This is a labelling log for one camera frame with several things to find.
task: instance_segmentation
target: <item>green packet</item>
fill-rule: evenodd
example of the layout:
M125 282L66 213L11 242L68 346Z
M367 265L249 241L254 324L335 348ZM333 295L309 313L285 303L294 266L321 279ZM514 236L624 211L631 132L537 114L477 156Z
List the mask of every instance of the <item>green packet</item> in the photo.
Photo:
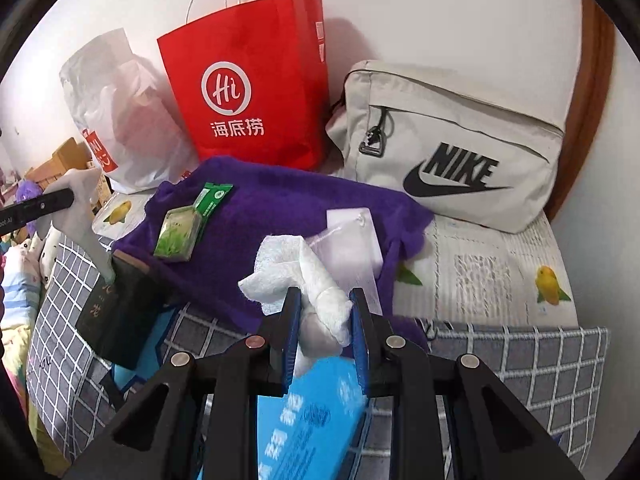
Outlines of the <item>green packet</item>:
M168 211L160 228L154 256L171 262L188 262L209 216L232 188L231 184L207 182L193 205Z

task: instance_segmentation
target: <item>purple towel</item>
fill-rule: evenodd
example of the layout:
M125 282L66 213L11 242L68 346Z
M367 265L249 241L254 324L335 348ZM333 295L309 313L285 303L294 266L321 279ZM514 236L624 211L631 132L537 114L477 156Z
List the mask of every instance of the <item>purple towel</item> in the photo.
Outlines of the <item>purple towel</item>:
M213 211L191 260L166 263L152 255L164 215L191 205L206 182L233 184ZM383 313L392 314L396 267L416 255L433 214L407 195L333 176L213 157L179 182L163 182L146 204L146 218L114 243L146 262L203 312L254 332L260 304L249 301L238 281L254 272L255 255L267 235L309 237L326 229L326 210L368 207L384 264L377 280Z

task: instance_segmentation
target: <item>nike swoosh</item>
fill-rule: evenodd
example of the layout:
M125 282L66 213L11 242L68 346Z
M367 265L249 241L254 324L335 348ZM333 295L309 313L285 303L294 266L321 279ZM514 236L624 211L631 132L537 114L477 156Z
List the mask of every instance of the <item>nike swoosh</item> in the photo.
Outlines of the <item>nike swoosh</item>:
M459 195L465 193L479 193L481 191L494 191L496 189L511 189L503 187L471 187L471 186L441 186L439 184L427 184L420 178L422 162L413 168L404 178L402 186L411 196L424 198L427 196Z

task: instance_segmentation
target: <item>hi logo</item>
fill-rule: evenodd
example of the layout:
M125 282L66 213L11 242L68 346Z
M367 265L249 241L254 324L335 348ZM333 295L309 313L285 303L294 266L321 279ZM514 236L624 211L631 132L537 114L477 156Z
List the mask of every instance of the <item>hi logo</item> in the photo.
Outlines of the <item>hi logo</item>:
M251 83L238 65L219 61L202 76L202 96L207 105L221 115L238 115L251 101Z
M488 156L441 142L428 161L422 161L407 174L402 185L409 195L417 198L509 189L486 184L499 164ZM428 184L420 174L432 174L458 184Z

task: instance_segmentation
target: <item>gray plaid cushion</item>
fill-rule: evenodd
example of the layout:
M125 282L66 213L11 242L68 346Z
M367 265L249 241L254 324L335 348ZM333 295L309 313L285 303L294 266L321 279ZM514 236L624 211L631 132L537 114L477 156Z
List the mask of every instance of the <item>gray plaid cushion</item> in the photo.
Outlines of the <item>gray plaid cushion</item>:
M103 239L105 247L110 240ZM71 462L114 414L100 381L110 363L94 354L75 323L97 271L82 249L63 237L52 283L38 315L29 353L28 391L53 441ZM595 423L606 329L507 328L421 323L434 354L478 355L531 410L577 466L586 459ZM189 304L181 307L161 346L163 361L179 351L204 357L244 337ZM140 384L133 384L129 395ZM442 400L440 427L448 478L449 438ZM388 478L391 400L370 402L338 475L340 480Z

